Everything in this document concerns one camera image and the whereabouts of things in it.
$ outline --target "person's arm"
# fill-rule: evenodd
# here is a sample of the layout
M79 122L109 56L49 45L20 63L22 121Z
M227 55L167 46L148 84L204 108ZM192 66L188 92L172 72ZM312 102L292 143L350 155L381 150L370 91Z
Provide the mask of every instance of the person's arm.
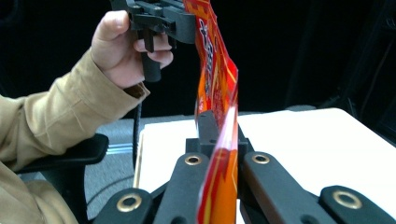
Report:
M2 163L18 170L48 154L63 154L148 96L138 53L144 51L144 44L135 41L128 29L126 12L107 13L92 47L48 92L16 100L0 97ZM164 67L173 59L170 46L166 36L155 41L158 51L150 57Z

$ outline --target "white table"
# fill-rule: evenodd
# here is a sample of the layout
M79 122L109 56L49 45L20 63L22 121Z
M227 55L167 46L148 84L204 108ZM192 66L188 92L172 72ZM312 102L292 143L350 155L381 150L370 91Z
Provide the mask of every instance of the white table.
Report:
M279 111L240 116L238 123L254 149L276 157L304 189L319 195L345 186L396 218L396 148L345 111ZM193 120L146 125L139 188L152 192L167 182L185 139L194 137Z

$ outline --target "person's finger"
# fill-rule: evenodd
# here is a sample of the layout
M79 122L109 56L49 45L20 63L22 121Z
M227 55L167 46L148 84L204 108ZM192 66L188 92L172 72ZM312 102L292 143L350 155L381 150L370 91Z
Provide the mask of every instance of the person's finger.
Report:
M158 34L153 37L154 50L169 50L172 46L168 43L168 35ZM139 52L146 52L144 39L139 39L134 42L134 49Z
M172 51L169 50L154 51L152 53L148 52L148 56L151 60L160 63L160 68L166 67L174 59Z
M129 18L126 11L109 11L100 21L96 38L100 40L113 40L129 29Z

